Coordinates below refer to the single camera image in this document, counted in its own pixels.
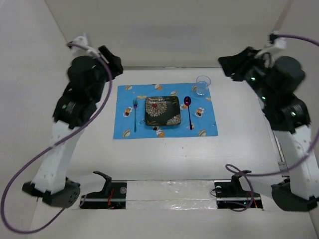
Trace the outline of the purple metal spoon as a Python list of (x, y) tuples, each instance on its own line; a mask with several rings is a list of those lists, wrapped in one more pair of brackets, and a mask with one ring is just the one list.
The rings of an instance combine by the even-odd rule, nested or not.
[(189, 109), (189, 106), (191, 105), (191, 98), (189, 96), (186, 96), (184, 98), (184, 104), (187, 106), (187, 109), (188, 109), (189, 128), (190, 128), (190, 130), (193, 130), (191, 116), (190, 116), (190, 109)]

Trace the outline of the blue patterned cloth napkin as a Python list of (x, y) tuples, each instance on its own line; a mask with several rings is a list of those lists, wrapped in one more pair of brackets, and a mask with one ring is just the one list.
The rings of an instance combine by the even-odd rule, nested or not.
[[(210, 93), (200, 96), (194, 83), (122, 85), (118, 86), (114, 139), (139, 139), (160, 137), (217, 136), (218, 129)], [(148, 126), (145, 121), (147, 97), (177, 96), (180, 104), (181, 123), (176, 126)], [(190, 116), (193, 130), (189, 128), (188, 109), (184, 98), (191, 98)], [(134, 98), (138, 99), (136, 110), (137, 131), (134, 132)]]

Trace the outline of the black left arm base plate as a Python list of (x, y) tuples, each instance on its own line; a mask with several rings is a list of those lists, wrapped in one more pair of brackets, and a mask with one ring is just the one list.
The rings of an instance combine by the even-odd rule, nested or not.
[(127, 196), (127, 181), (113, 181), (112, 178), (100, 171), (94, 171), (105, 179), (100, 191), (89, 193), (81, 197), (79, 208), (81, 209), (125, 209)]

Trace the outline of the iridescent metal fork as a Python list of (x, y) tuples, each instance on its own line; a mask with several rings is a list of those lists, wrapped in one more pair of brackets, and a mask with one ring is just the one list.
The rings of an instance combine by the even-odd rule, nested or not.
[(138, 99), (137, 98), (134, 98), (133, 106), (134, 106), (134, 132), (136, 132), (137, 131), (136, 110), (137, 110), (137, 107), (138, 107)]

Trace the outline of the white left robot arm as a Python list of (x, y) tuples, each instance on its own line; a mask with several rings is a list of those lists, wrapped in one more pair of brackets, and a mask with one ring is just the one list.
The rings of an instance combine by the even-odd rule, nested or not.
[(71, 207), (81, 195), (111, 193), (110, 176), (94, 171), (89, 175), (68, 177), (67, 171), (76, 144), (84, 129), (102, 111), (104, 85), (123, 73), (120, 57), (102, 45), (98, 51), (74, 42), (69, 47), (86, 50), (74, 58), (67, 70), (69, 82), (53, 112), (52, 138), (36, 176), (23, 184), (23, 192), (42, 198), (56, 208)]

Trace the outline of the black floral square plate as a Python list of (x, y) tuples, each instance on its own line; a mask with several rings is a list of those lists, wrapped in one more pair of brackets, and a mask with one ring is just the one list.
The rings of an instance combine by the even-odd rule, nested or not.
[(178, 97), (147, 97), (145, 102), (145, 121), (148, 126), (180, 125), (181, 113)]

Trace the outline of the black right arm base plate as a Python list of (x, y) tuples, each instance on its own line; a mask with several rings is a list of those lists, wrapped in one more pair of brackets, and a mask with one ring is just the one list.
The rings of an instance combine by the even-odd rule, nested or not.
[(215, 180), (214, 188), (210, 195), (216, 199), (218, 209), (231, 209), (242, 211), (247, 208), (263, 209), (260, 194), (254, 193), (254, 200), (251, 202), (251, 192), (245, 191), (240, 185), (242, 176), (233, 175), (229, 180)]

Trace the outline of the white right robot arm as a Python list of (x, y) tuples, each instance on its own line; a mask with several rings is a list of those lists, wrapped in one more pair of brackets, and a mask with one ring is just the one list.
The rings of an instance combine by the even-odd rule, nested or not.
[(312, 137), (306, 104), (294, 93), (306, 77), (300, 62), (290, 56), (272, 60), (269, 52), (252, 47), (218, 61), (226, 77), (247, 82), (261, 100), (286, 163), (286, 168), (271, 173), (242, 171), (227, 164), (232, 173), (231, 192), (271, 197), (287, 212), (313, 210), (319, 201), (319, 166), (314, 154), (319, 139)]

